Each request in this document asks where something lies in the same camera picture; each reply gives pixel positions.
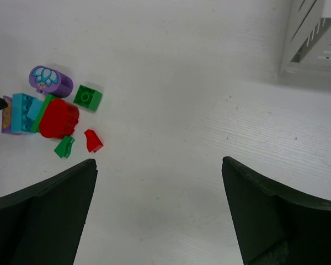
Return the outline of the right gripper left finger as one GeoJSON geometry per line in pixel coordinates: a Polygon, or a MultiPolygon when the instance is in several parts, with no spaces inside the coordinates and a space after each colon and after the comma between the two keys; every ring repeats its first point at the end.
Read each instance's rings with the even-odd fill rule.
{"type": "Polygon", "coordinates": [[[87,159],[0,197],[0,264],[73,264],[97,174],[87,159]]]}

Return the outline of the purple arched lego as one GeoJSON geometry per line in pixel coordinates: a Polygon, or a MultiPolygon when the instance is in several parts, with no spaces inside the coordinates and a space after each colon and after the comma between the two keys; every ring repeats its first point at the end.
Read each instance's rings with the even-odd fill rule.
{"type": "Polygon", "coordinates": [[[3,96],[3,99],[7,103],[7,106],[2,110],[1,133],[9,135],[21,135],[21,133],[14,132],[12,130],[14,112],[17,110],[16,105],[13,103],[13,98],[9,96],[3,96]]]}

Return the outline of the long teal lego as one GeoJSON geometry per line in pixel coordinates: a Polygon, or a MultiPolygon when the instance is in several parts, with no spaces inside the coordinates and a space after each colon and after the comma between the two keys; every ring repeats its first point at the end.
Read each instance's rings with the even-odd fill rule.
{"type": "Polygon", "coordinates": [[[17,110],[14,112],[14,121],[12,130],[21,134],[33,134],[31,127],[34,123],[33,120],[27,118],[28,110],[35,97],[25,93],[13,94],[13,103],[16,105],[17,110]]]}

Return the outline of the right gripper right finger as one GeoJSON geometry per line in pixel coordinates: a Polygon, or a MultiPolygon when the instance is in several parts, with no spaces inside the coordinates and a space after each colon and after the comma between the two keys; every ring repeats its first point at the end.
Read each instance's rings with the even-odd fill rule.
{"type": "Polygon", "coordinates": [[[331,201],[227,156],[223,184],[244,264],[331,264],[331,201]]]}

